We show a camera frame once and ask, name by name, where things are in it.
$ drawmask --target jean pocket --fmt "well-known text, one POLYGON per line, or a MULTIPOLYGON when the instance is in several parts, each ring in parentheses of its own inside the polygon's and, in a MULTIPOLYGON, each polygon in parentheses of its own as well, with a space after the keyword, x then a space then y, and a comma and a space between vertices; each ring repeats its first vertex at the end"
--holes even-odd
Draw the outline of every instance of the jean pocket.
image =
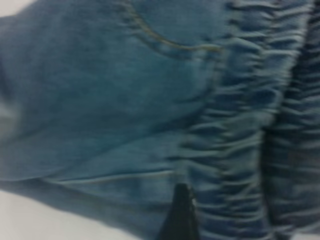
MULTIPOLYGON (((200 42, 200 40, 198 43, 194 43, 195 41, 191 40, 195 38, 195 36, 192 35, 192 29, 190 30, 191 34, 186 36, 188 39, 185 39, 185 42, 191 42, 189 44, 171 40, 169 37, 158 33, 154 30, 154 26, 150 25, 145 19, 145 15, 152 15, 154 12, 147 6, 143 6, 144 2, 146 1, 121 0, 120 14, 129 32, 138 37, 154 51, 169 57, 189 60, 194 57, 194 52, 197 51, 216 53, 221 50, 221 47, 216 44, 203 43, 200 42)), ((156 20, 155 24, 161 26, 162 29, 173 29, 173 26, 175 25, 175 23, 167 25, 167 23, 162 22, 161 20, 156 20)), ((179 34, 179 31, 176 31, 175 36, 178 36, 179 34)), ((214 57, 215 54, 206 54, 206 58, 213 59, 214 57)))

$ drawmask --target white background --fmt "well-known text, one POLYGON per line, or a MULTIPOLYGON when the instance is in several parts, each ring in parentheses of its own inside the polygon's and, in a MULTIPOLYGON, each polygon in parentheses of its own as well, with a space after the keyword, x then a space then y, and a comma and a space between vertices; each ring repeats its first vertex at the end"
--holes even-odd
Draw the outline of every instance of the white background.
MULTIPOLYGON (((33 0, 0 0, 0 16, 8 16, 33 0)), ((135 240, 120 230, 58 211, 22 196, 0 191, 0 240, 135 240)), ((297 236, 294 240, 320 240, 297 236)))

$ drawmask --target denim fabric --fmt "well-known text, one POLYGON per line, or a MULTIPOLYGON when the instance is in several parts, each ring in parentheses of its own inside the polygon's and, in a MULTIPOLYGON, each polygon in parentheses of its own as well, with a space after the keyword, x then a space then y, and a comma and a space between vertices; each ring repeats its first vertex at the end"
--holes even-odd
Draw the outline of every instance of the denim fabric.
POLYGON ((316 228, 317 11, 36 1, 0 28, 0 188, 146 240, 179 183, 194 191, 201 240, 316 228))

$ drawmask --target jeans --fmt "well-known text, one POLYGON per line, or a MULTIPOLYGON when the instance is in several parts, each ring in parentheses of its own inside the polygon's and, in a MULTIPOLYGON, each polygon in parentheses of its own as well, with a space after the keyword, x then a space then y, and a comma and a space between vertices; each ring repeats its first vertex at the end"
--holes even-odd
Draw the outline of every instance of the jeans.
POLYGON ((201 240, 289 239, 273 129, 314 9, 36 1, 0 30, 0 188, 152 240, 185 184, 201 240))

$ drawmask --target seam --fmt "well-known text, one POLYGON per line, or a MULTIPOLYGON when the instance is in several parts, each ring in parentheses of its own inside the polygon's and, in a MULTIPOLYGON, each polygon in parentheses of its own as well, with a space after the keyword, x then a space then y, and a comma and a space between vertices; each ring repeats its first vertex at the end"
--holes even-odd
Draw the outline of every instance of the seam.
POLYGON ((195 46, 187 46, 187 45, 182 45, 182 44, 170 41, 151 29, 151 27, 138 14, 131 0, 123 0, 123 1, 124 1, 123 6, 125 7, 126 13, 129 15, 130 19, 132 19, 134 23, 137 26, 139 26, 144 33, 148 34, 150 37, 159 41, 160 43, 163 43, 167 46, 170 46, 176 49, 187 50, 187 51, 207 50, 211 52, 219 52, 221 50, 220 46, 215 46, 212 44, 200 44, 195 46))
POLYGON ((155 178, 162 175, 171 175, 173 174, 173 170, 163 170, 163 171, 155 171, 155 172, 136 172, 136 173, 126 173, 126 174, 117 174, 110 176, 101 176, 94 178, 78 178, 78 179, 70 179, 70 180, 50 180, 49 178, 42 178, 43 181, 49 183, 55 183, 59 185, 71 185, 71 184, 97 184, 97 183, 107 183, 118 180, 125 179, 139 179, 139 178, 155 178))

